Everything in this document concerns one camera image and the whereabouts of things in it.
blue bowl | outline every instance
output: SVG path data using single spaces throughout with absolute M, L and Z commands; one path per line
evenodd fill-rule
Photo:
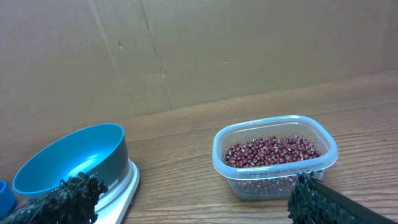
M 18 171 L 14 190 L 27 197 L 41 197 L 79 172 L 98 173 L 110 186 L 128 168 L 128 153 L 123 128 L 117 124 L 88 127 L 41 150 Z
M 0 180 L 0 218 L 7 215 L 16 205 L 15 195 L 4 180 Z

kitchen scale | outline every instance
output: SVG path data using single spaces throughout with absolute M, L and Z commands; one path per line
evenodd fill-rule
M 98 214 L 96 224 L 120 224 L 138 191 L 139 171 L 129 159 L 124 174 L 108 187 L 108 191 L 100 196 L 95 213 Z

wood grain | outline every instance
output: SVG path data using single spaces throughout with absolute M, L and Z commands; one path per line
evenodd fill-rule
M 338 143 L 327 186 L 398 221 L 397 86 L 393 70 L 114 121 L 141 173 L 126 223 L 291 223 L 287 200 L 238 199 L 211 161 L 222 127 L 282 114 L 316 119 Z M 2 177 L 10 184 L 30 156 L 77 128 L 2 143 Z

plastic container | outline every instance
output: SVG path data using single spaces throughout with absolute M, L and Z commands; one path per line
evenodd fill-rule
M 43 196 L 79 172 L 98 178 L 111 188 L 128 170 L 124 130 L 118 124 L 97 124 L 71 133 L 47 146 L 18 171 L 12 186 L 27 198 Z
M 6 181 L 0 180 L 0 219 L 7 215 L 16 205 L 15 195 Z
M 293 135 L 309 139 L 322 153 L 321 157 L 273 166 L 234 168 L 224 164 L 229 146 L 261 137 L 277 138 Z M 228 180 L 233 192 L 248 200 L 288 198 L 297 181 L 297 173 L 322 170 L 338 158 L 335 140 L 315 120 L 297 115 L 248 121 L 223 128 L 213 142 L 213 165 Z M 317 173 L 322 180 L 325 172 Z

adzuki bean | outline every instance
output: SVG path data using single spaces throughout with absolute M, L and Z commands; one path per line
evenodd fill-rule
M 301 136 L 277 139 L 275 136 L 253 139 L 251 142 L 230 146 L 225 153 L 227 166 L 245 168 L 273 166 L 322 156 L 314 144 Z M 235 191 L 252 196 L 288 195 L 297 176 L 263 180 L 230 180 Z
M 277 139 L 272 136 L 230 146 L 225 152 L 224 163 L 231 167 L 240 167 L 240 164 L 243 167 L 269 166 L 260 161 L 284 164 L 320 156 L 321 153 L 306 138 L 296 135 Z

